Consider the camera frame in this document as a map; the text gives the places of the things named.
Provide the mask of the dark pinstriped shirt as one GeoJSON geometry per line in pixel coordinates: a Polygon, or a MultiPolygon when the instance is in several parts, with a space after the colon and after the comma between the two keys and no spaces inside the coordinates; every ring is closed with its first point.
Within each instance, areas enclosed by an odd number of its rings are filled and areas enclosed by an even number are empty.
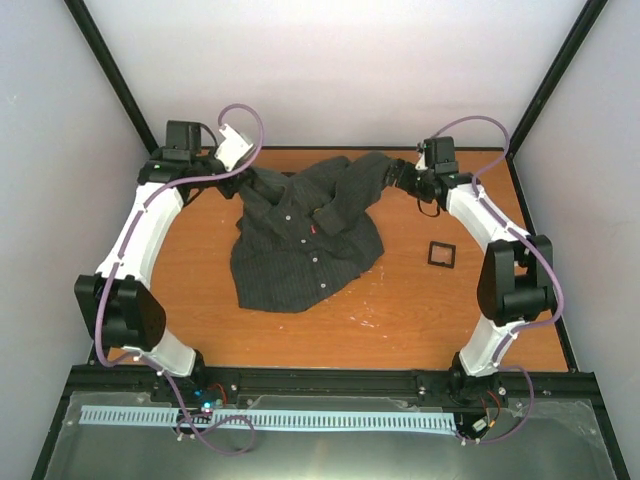
{"type": "Polygon", "coordinates": [[[299,313],[340,291],[383,255],[368,215],[390,157],[338,156],[287,176],[254,168],[239,189],[243,213],[230,267],[243,309],[299,313]]]}

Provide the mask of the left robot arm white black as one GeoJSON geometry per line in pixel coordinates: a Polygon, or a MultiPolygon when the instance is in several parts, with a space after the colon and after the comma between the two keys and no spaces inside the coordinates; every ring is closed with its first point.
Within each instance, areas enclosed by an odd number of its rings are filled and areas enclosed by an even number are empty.
{"type": "Polygon", "coordinates": [[[208,378],[196,369],[200,354],[167,325],[151,292],[157,256],[193,187],[226,188],[253,163],[264,141],[252,141],[220,122],[220,143],[204,147],[205,125],[170,121],[166,143],[141,168],[134,203],[110,252],[92,275],[81,275],[74,293],[99,361],[108,367],[111,348],[136,362],[146,361],[174,377],[172,388],[186,402],[201,400],[208,378]]]}

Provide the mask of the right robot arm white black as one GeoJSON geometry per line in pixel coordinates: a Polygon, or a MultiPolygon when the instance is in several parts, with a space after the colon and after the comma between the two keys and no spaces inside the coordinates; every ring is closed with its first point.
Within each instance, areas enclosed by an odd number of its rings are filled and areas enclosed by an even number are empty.
{"type": "Polygon", "coordinates": [[[461,405],[493,386],[519,333],[541,313],[564,306],[548,237],[519,227],[490,199],[478,176],[462,173],[452,138],[431,138],[419,160],[396,160],[388,184],[458,220],[484,254],[476,298],[481,312],[469,342],[455,354],[447,390],[461,405]]]}

